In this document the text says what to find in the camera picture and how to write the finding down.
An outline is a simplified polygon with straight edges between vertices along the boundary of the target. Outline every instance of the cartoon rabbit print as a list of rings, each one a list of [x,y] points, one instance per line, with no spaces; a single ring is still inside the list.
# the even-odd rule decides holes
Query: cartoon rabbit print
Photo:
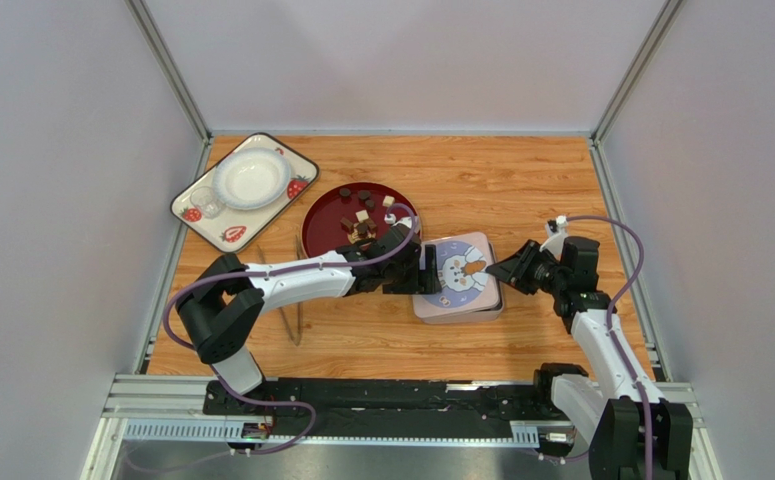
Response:
[[[470,246],[464,255],[453,255],[446,259],[438,272],[440,285],[456,292],[466,292],[471,288],[481,292],[488,283],[486,266],[482,252]]]

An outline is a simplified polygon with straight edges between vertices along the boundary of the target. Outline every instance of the metal frame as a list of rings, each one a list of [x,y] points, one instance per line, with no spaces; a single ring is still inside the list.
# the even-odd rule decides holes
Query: metal frame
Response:
[[[201,150],[201,156],[198,158],[198,164],[192,178],[198,178],[203,175],[209,160],[212,146],[215,143],[213,138],[204,142]],[[183,244],[186,241],[186,232],[189,230],[182,222],[178,222],[177,233],[168,248],[168,256],[165,262],[165,269],[162,271],[159,285],[156,288],[156,295],[153,300],[153,308],[150,310],[150,318],[147,319],[147,332],[141,348],[144,350],[136,357],[136,363],[133,365],[135,373],[145,373],[150,363],[150,356],[153,355],[153,346],[156,344],[156,334],[159,332],[159,324],[162,321],[162,310],[168,301],[168,292],[171,291],[171,285],[174,283],[174,273],[177,271],[177,262],[180,260],[180,253],[183,251]]]
[[[606,110],[600,117],[597,128],[591,133],[592,140],[602,141],[609,133],[609,129],[615,123],[615,119],[621,112],[627,98],[629,98],[630,93],[632,93],[645,68],[650,63],[651,58],[656,53],[659,44],[665,38],[665,34],[668,33],[668,29],[674,23],[674,19],[677,18],[677,14],[684,3],[686,3],[686,0],[665,1],[662,10],[659,11],[659,15],[657,15],[656,20],[654,20],[653,25],[650,27],[647,37],[645,37],[641,47],[639,47],[638,53],[633,58],[629,69],[627,69],[624,79],[618,86],[618,90],[612,95],[612,100],[609,101],[609,105],[606,106]]]
[[[213,130],[214,137],[221,136],[248,136],[255,133],[264,132],[262,130]],[[330,129],[330,130],[272,130],[273,136],[280,135],[308,135],[308,136],[477,136],[477,137],[582,137],[589,138],[591,131],[588,130],[352,130],[352,129]]]
[[[226,443],[241,440],[237,432],[244,424],[264,422],[264,417],[207,416],[202,413],[206,385],[214,377],[117,375],[103,408],[97,433],[81,478],[108,479],[118,464],[121,442],[125,440],[168,440]],[[474,382],[456,384],[455,390],[477,388],[511,382]],[[693,479],[721,479],[715,463],[712,445],[706,432],[701,410],[688,383],[659,383],[669,401],[683,403],[692,413],[695,430],[692,439],[690,474]],[[538,444],[539,429],[570,427],[569,422],[512,422],[512,438],[489,440],[395,437],[319,437],[301,440],[302,444],[378,445],[378,446],[437,446],[533,448]],[[276,436],[267,443],[280,443],[290,437]]]
[[[189,94],[176,65],[171,58],[165,43],[159,33],[156,24],[145,4],[144,0],[125,0],[136,22],[142,30],[151,50],[154,52],[160,67],[168,78],[178,101],[192,123],[196,133],[204,140],[204,150],[198,162],[196,177],[203,172],[212,148],[212,139],[215,135],[245,135],[250,131],[216,131],[211,132],[205,124],[198,110],[197,104]],[[685,0],[667,0],[657,16],[650,32],[642,43],[638,54],[633,59],[620,86],[607,106],[600,122],[592,132],[514,132],[514,131],[399,131],[399,130],[331,130],[331,131],[283,131],[281,134],[296,135],[544,135],[544,136],[580,136],[588,139],[589,150],[598,181],[603,193],[606,209],[612,218],[623,220],[618,196],[610,178],[606,158],[603,152],[602,142],[610,131],[615,119],[620,113],[633,88],[647,67],[651,57],[655,53],[661,40],[667,33],[671,23],[679,12]],[[159,328],[162,308],[166,302],[168,292],[173,281],[177,260],[183,247],[185,227],[180,227],[170,247],[169,261],[163,272],[160,285],[157,289],[157,298],[152,309],[147,334],[146,349],[144,355],[139,358],[136,372],[144,371],[143,365],[153,353],[153,345]],[[635,251],[629,240],[621,233],[615,231],[615,242],[621,253],[624,269],[630,273],[635,264]],[[632,291],[634,305],[638,312],[642,331],[644,332],[651,363],[661,368],[665,364],[662,350],[659,348],[662,341],[657,337],[654,328],[650,299],[643,285],[637,282]],[[668,379],[671,372],[666,372]],[[151,375],[117,375],[113,381],[112,389],[106,401],[93,444],[86,459],[82,471],[83,479],[102,480],[111,477],[118,464],[118,455],[121,442],[124,439],[167,439],[167,440],[193,440],[193,441],[218,441],[225,442],[233,430],[241,429],[243,422],[258,423],[264,421],[262,417],[237,416],[237,417],[208,417],[201,413],[203,396],[207,382],[213,377],[186,377],[186,376],[151,376]],[[499,382],[478,382],[481,385]],[[660,390],[672,401],[685,403],[695,419],[695,430],[692,439],[692,456],[689,467],[692,479],[722,479],[721,472],[715,459],[715,454],[710,443],[706,426],[697,399],[687,383],[660,382],[657,384]],[[455,385],[454,388],[466,389],[466,384]],[[475,446],[486,447],[513,447],[524,446],[527,439],[533,438],[533,432],[545,425],[518,425],[513,439],[488,442],[461,442],[442,441],[443,439],[397,439],[397,438],[320,438],[312,437],[303,439],[303,443],[328,443],[328,444],[377,444],[377,445],[440,445],[440,446]],[[556,425],[566,426],[562,422],[553,422]],[[271,441],[285,441],[286,438],[276,438]]]
[[[201,111],[198,109],[198,104],[192,98],[192,94],[189,93],[189,89],[186,88],[186,82],[183,81],[183,76],[180,75],[180,71],[177,70],[177,65],[174,63],[174,58],[171,56],[171,52],[165,45],[165,41],[162,39],[162,34],[159,33],[159,28],[156,26],[156,22],[153,21],[153,16],[150,14],[150,9],[147,8],[147,4],[144,0],[124,0],[132,12],[133,17],[138,24],[141,33],[144,35],[150,50],[159,62],[159,67],[162,69],[162,73],[165,74],[165,78],[168,79],[168,83],[171,84],[171,90],[174,91],[174,95],[177,97],[177,101],[183,107],[183,112],[186,114],[186,118],[189,119],[189,123],[192,124],[192,128],[195,129],[195,133],[204,141],[208,142],[212,136],[204,122],[204,117],[201,115]]]

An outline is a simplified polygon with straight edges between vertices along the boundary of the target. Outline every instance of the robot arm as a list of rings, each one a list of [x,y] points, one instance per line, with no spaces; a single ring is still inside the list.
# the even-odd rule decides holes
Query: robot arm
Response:
[[[607,316],[611,299],[597,290],[600,244],[568,237],[561,229],[563,220],[548,224],[550,240],[543,246],[530,240],[511,257],[486,269],[524,294],[541,290],[553,297],[553,309],[588,357],[600,392],[584,370],[572,365],[542,365],[535,373],[536,387],[548,389],[542,396],[567,415],[590,442],[592,478],[642,476],[636,472],[644,472],[640,452],[647,444],[657,460],[655,478],[668,475],[685,480],[692,441],[691,414],[685,405],[664,398],[627,343],[618,315]],[[560,252],[560,259],[553,252]],[[643,395],[649,409],[644,406]],[[655,438],[645,438],[646,419],[654,427]]]
[[[393,251],[409,232],[408,226],[398,223],[377,241],[283,264],[243,265],[236,255],[222,255],[201,278],[244,271],[251,276],[197,288],[177,302],[177,312],[201,362],[211,365],[237,392],[247,393],[263,381],[245,346],[260,315],[284,305],[372,292],[379,287],[384,293],[395,294],[439,292],[435,247],[425,247],[425,266],[420,268],[423,249],[416,234],[389,259],[361,265]],[[308,268],[314,264],[325,267]],[[225,302],[224,294],[232,299]]]

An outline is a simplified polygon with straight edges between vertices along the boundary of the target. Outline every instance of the wooden surface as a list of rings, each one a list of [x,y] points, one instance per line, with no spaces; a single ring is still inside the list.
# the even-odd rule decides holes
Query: wooden surface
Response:
[[[242,141],[217,138],[214,165]],[[268,262],[295,259],[294,237],[310,205],[340,184],[371,181],[406,195],[421,212],[425,238],[484,232],[504,258],[560,214],[605,214],[597,177],[582,138],[527,137],[281,137],[322,169],[321,177],[256,241]],[[601,242],[600,288],[614,294],[624,274],[609,226],[573,224],[571,234]],[[219,252],[189,231],[173,291],[194,281]],[[239,254],[257,262],[253,245]],[[531,380],[541,363],[588,361],[555,316],[545,294],[524,296],[503,288],[498,320],[426,325],[411,300],[381,293],[304,304],[304,335],[293,346],[277,311],[260,317],[248,348],[266,376]],[[618,309],[627,339],[650,372],[644,339],[629,295]],[[287,308],[294,323],[295,307]],[[174,330],[185,337],[172,314]],[[210,370],[194,352],[160,329],[148,373],[198,375]]]

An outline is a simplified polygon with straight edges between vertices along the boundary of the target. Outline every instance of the decorated box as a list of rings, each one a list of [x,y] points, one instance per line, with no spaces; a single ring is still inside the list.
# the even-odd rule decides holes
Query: decorated box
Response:
[[[496,319],[502,293],[485,268],[495,261],[493,248],[481,232],[425,242],[437,246],[437,275],[442,291],[414,295],[414,314],[426,323],[464,323]]]

